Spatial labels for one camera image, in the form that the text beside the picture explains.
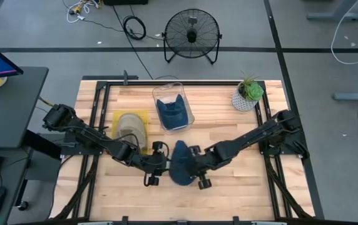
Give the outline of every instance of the blue fabric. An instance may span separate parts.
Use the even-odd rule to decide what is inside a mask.
[[[188,124],[189,120],[185,100],[180,94],[178,94],[174,103],[164,104],[160,100],[157,100],[156,106],[158,108],[160,121],[166,129],[171,130]]]
[[[196,179],[196,177],[190,177],[186,170],[186,163],[189,163],[189,159],[192,157],[192,152],[187,148],[185,142],[177,141],[169,169],[169,176],[173,182],[181,186],[187,186]]]

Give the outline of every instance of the fan stand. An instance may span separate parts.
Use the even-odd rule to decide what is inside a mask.
[[[165,61],[170,63],[172,61],[172,59],[177,55],[177,53],[173,53],[173,56],[171,56],[171,58],[169,58],[169,59],[166,58],[166,44],[165,44],[166,43],[166,35],[165,35],[165,33],[162,33],[162,37],[164,38],[164,57],[165,57]],[[215,54],[215,60],[214,61],[211,60],[211,58],[210,58],[210,56],[208,56],[208,54],[204,55],[210,61],[211,65],[213,65],[218,59],[219,42],[220,42],[221,39],[222,39],[222,34],[219,34],[218,35],[217,51],[216,51],[216,54]]]

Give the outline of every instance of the white plant pot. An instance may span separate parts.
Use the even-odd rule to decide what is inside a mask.
[[[235,90],[235,94],[232,97],[232,104],[235,107],[235,109],[239,111],[249,111],[254,109],[254,106],[258,101],[251,101],[245,99],[240,93],[239,93],[239,87],[241,83],[237,86]]]

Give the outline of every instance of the white cable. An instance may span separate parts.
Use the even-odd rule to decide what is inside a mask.
[[[84,0],[80,0],[78,3],[76,3],[76,4],[72,5],[71,7],[69,7],[68,12],[66,13],[66,20],[67,20],[68,23],[76,23],[76,22],[78,22],[78,21],[80,20],[80,18],[78,18],[78,19],[75,19],[74,21],[70,21],[70,20],[69,20],[69,12],[70,12],[70,10],[71,10],[73,7],[75,7],[75,6],[79,5],[79,4],[81,4],[82,1],[84,1]],[[87,14],[90,13],[90,8],[89,8],[88,6],[94,6],[94,4],[93,4],[93,3],[90,3],[90,2],[87,2],[87,3],[85,3],[85,4],[83,5],[83,9],[84,9],[85,13],[87,13]]]
[[[343,19],[346,17],[346,15],[354,8],[354,6],[355,6],[357,3],[358,3],[358,1],[356,1],[356,2],[354,3],[354,5],[343,15],[342,19],[339,21],[339,24],[337,25],[337,28],[336,28],[336,30],[335,30],[335,34],[334,34],[334,38],[333,38],[333,40],[332,40],[332,44],[330,45],[330,50],[332,51],[332,54],[334,55],[335,59],[336,59],[338,62],[340,62],[340,63],[342,63],[342,64],[345,64],[345,65],[354,65],[354,64],[358,64],[358,62],[353,62],[353,63],[352,63],[352,62],[348,62],[348,63],[346,63],[346,62],[341,61],[340,59],[338,59],[338,58],[336,57],[335,53],[334,53],[334,42],[335,42],[337,30],[339,29],[340,24],[342,23],[342,21],[343,21]]]

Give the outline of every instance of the black desk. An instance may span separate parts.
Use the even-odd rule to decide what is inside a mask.
[[[0,87],[0,156],[3,157],[0,173],[7,189],[0,224],[6,224],[25,179],[33,148],[21,147],[21,143],[29,133],[26,129],[48,73],[46,67],[22,67],[22,70],[23,75],[9,77]],[[10,165],[20,159],[24,160]]]
[[[28,127],[48,68],[22,67],[0,87],[0,148],[18,148]]]

